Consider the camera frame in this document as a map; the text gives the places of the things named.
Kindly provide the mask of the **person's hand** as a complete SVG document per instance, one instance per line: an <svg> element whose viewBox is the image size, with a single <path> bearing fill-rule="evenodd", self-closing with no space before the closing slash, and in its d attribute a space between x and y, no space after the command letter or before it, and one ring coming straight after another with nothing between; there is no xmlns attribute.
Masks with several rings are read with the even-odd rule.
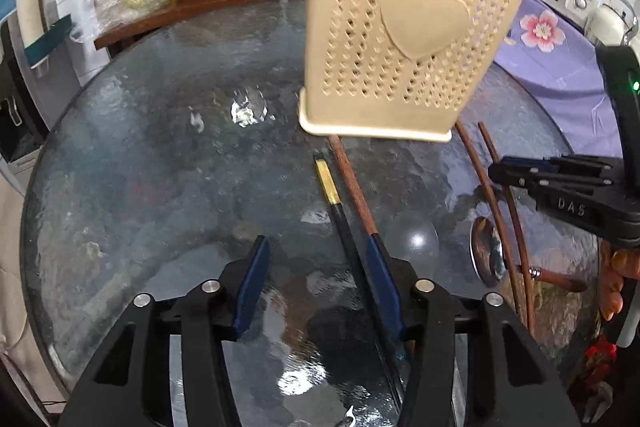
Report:
<svg viewBox="0 0 640 427"><path fill-rule="evenodd" d="M639 249L614 247L602 239L600 260L600 313L605 321L610 321L615 314L619 314L623 309L624 280L638 280L639 278Z"/></svg>

